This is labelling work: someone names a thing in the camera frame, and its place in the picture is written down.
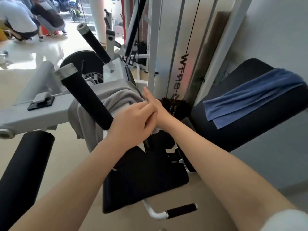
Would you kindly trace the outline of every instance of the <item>person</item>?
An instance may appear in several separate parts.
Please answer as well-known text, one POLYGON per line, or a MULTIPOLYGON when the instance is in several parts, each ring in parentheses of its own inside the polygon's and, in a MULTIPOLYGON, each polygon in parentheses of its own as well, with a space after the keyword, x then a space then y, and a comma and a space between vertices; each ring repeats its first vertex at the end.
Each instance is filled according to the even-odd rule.
POLYGON ((144 97, 120 111, 107 137, 10 230, 78 230, 113 166, 156 126, 174 138, 238 230, 308 230, 308 215, 248 165, 171 116, 147 89, 144 97))
POLYGON ((34 3, 31 7, 32 14, 36 15, 37 20, 50 32, 50 35, 56 36, 56 31, 62 31, 63 35, 66 36, 65 22, 57 11, 46 0, 32 1, 34 3))
POLYGON ((33 14, 26 5, 16 0, 0 1, 0 19, 19 41, 31 40, 39 35, 39 22, 33 18, 33 14))

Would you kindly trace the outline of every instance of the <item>shiny tile floor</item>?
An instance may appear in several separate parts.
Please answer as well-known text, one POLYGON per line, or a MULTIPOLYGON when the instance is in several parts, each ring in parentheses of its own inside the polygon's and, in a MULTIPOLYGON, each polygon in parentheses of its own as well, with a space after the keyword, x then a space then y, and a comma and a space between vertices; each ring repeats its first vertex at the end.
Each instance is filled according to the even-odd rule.
MULTIPOLYGON (((26 85, 40 64, 51 61, 59 66, 62 60, 73 52, 88 50, 90 47, 75 30, 67 27, 68 36, 48 38, 39 42, 0 43, 0 50, 9 51, 11 65, 0 67, 0 109, 9 107, 26 85)), ((69 123, 61 124, 56 131, 50 131, 56 138, 38 199, 68 174, 89 154, 84 140, 78 140, 69 123)), ((22 134, 11 140, 0 140, 0 175, 6 169, 22 134)), ((80 230, 236 230, 229 215, 204 185, 197 174, 190 175, 190 182, 181 188, 149 198, 157 212, 197 203, 199 210, 167 221, 150 218, 141 202, 110 214, 102 213, 102 190, 99 191, 80 230)))

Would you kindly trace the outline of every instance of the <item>black pants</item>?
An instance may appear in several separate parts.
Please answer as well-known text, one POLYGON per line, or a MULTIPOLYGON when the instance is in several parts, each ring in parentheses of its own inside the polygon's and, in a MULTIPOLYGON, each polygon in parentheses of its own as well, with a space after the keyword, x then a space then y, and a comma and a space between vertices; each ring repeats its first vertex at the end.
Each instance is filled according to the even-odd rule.
POLYGON ((18 35, 20 35, 21 38, 22 38, 23 40, 28 40, 28 39, 30 39, 31 37, 36 36, 36 35, 38 34, 38 32, 39 32, 39 26, 40 26, 39 21, 37 21, 36 19, 32 19, 32 20, 33 20, 33 22, 34 22, 34 23, 36 24, 36 26, 37 26, 37 30, 35 30, 35 31, 33 31, 33 32, 18 32, 18 31, 15 31, 15 30, 12 28, 11 24, 10 24, 7 20, 4 22, 4 25, 5 25, 7 28, 12 29, 12 30, 14 30, 16 33, 18 33, 18 35))

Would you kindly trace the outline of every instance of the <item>blue towel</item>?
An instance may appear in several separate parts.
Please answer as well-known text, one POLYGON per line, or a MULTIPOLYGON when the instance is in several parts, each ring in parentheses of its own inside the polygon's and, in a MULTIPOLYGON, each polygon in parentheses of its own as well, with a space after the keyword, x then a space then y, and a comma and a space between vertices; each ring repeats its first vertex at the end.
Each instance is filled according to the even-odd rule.
POLYGON ((203 102, 208 121, 217 129, 240 119, 297 86, 306 84, 301 76, 285 69, 273 69, 224 95, 203 102))

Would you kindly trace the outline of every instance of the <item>red object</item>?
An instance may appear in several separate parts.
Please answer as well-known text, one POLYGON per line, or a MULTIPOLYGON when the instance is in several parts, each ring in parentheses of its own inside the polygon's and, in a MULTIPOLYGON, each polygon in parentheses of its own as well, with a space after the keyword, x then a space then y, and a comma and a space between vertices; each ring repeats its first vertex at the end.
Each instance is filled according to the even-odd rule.
POLYGON ((122 5, 122 17, 123 17, 124 42, 125 42, 125 39, 126 39, 126 31, 125 31, 124 0, 121 0, 121 5, 122 5))
POLYGON ((45 28, 45 27, 43 27, 43 26, 41 26, 42 27, 42 33, 43 33, 43 35, 49 35, 50 34, 50 32, 45 28))

